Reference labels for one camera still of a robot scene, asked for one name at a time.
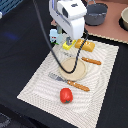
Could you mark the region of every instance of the sponge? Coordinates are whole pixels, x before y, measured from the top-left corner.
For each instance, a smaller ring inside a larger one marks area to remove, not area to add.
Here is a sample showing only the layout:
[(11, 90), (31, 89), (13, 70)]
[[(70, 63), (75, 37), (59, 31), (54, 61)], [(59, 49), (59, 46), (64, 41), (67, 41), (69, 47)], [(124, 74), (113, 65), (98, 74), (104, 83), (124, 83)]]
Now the sponge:
[(76, 40), (73, 40), (71, 45), (67, 45), (66, 42), (63, 44), (63, 49), (69, 50), (73, 46), (73, 44), (76, 42)]

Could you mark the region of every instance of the toy food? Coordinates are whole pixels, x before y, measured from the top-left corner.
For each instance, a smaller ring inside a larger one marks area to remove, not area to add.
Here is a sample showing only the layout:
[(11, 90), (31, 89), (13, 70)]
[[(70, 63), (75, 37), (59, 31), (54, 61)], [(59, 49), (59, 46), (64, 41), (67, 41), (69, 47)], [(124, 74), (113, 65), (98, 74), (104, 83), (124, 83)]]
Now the toy food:
[(63, 88), (60, 91), (60, 100), (62, 103), (70, 103), (73, 100), (72, 92), (69, 88)]
[(85, 58), (85, 57), (82, 57), (82, 60), (84, 60), (86, 62), (89, 62), (89, 63), (101, 65), (101, 62), (100, 61), (97, 61), (97, 60), (93, 60), (93, 59), (89, 59), (89, 58)]
[[(81, 44), (83, 43), (84, 40), (82, 39), (78, 39), (76, 44), (75, 44), (75, 48), (80, 48)], [(86, 41), (82, 47), (82, 50), (85, 50), (85, 51), (89, 51), (89, 52), (92, 52), (93, 49), (95, 47), (95, 44), (92, 43), (92, 42), (89, 42), (89, 41)]]

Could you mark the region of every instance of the white placemat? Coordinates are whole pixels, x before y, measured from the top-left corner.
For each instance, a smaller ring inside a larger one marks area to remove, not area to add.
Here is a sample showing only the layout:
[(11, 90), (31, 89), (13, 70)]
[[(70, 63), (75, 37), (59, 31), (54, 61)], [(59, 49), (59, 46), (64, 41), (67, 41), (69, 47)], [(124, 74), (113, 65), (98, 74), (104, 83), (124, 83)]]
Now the white placemat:
[[(62, 44), (65, 42), (66, 37), (67, 35), (64, 34)], [(49, 72), (61, 76), (58, 64), (52, 54), (49, 53), (17, 98), (79, 128), (95, 128), (118, 47), (96, 41), (93, 42), (95, 43), (94, 51), (81, 50), (80, 57), (84, 56), (99, 60), (102, 65), (85, 62), (88, 67), (87, 74), (84, 79), (77, 81), (77, 83), (89, 87), (89, 92), (49, 78)], [(64, 50), (62, 44), (53, 48), (60, 62), (68, 58), (63, 52), (76, 55), (78, 51), (74, 46), (68, 51)], [(65, 87), (70, 88), (73, 93), (73, 101), (69, 104), (60, 102), (60, 90)]]

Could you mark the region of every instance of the tomato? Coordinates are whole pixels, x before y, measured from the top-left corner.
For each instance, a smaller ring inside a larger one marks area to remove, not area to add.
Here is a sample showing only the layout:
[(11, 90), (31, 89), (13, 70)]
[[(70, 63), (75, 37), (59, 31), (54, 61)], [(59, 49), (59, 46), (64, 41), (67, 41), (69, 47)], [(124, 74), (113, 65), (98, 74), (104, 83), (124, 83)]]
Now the tomato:
[(60, 91), (60, 100), (62, 103), (70, 103), (73, 100), (72, 92), (69, 88), (63, 88)]

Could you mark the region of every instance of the wooden handle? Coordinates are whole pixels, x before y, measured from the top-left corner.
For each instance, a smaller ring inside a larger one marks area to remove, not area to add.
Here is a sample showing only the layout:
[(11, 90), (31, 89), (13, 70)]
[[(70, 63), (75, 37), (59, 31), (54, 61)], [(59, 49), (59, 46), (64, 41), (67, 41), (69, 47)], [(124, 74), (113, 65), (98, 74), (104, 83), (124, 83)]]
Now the wooden handle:
[(101, 65), (101, 62), (97, 61), (97, 60), (93, 60), (93, 59), (89, 59), (89, 58), (85, 58), (85, 57), (82, 57), (82, 60), (93, 63), (93, 64)]
[(76, 88), (79, 88), (79, 89), (81, 89), (81, 90), (90, 91), (88, 87), (83, 86), (83, 85), (80, 85), (80, 84), (77, 84), (77, 83), (72, 82), (72, 81), (70, 81), (70, 80), (68, 80), (67, 83), (68, 83), (69, 85), (72, 85), (72, 86), (74, 86), (74, 87), (76, 87)]

